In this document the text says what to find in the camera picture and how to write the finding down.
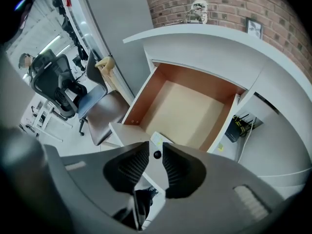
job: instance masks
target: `black picture frame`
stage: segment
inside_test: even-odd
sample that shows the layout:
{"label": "black picture frame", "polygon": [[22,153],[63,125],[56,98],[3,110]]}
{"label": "black picture frame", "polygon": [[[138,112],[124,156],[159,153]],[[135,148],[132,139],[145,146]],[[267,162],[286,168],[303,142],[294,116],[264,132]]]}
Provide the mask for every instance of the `black picture frame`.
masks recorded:
{"label": "black picture frame", "polygon": [[258,39],[262,40],[263,36],[263,24],[252,18],[246,18],[246,30],[245,32]]}

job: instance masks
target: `blue light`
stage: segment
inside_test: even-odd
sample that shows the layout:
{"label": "blue light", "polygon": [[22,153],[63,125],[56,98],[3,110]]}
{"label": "blue light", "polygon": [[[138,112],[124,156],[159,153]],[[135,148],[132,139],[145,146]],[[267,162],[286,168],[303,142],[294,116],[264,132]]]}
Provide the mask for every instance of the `blue light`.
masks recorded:
{"label": "blue light", "polygon": [[23,3],[25,3],[26,0],[21,0],[16,6],[15,6],[15,9],[14,11],[18,10],[22,5]]}

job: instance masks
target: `brown chair seat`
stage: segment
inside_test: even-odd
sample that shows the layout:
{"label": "brown chair seat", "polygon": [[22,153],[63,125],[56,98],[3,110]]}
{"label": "brown chair seat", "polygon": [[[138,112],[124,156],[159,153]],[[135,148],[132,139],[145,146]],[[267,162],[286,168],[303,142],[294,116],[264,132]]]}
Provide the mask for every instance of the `brown chair seat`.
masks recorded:
{"label": "brown chair seat", "polygon": [[126,100],[117,90],[113,90],[89,110],[87,120],[92,141],[96,146],[112,133],[109,122],[121,122],[128,109]]}

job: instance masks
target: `gray door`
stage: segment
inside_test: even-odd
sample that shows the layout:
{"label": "gray door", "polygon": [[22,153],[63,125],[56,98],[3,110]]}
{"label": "gray door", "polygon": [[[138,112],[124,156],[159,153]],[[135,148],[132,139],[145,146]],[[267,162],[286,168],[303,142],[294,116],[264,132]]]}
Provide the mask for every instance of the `gray door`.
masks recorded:
{"label": "gray door", "polygon": [[136,96],[150,71],[142,44],[123,39],[153,28],[147,0],[87,0],[116,66]]}

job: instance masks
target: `chair leg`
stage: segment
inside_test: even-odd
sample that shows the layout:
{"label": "chair leg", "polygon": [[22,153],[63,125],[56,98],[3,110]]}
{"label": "chair leg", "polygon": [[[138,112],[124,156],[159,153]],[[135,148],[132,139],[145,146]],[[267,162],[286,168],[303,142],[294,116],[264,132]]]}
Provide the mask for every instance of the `chair leg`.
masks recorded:
{"label": "chair leg", "polygon": [[79,133],[80,133],[81,136],[84,136],[84,133],[81,131],[81,130],[82,130],[82,127],[83,127],[83,125],[84,125],[84,120],[83,120],[83,119],[80,119],[79,122],[80,122]]}

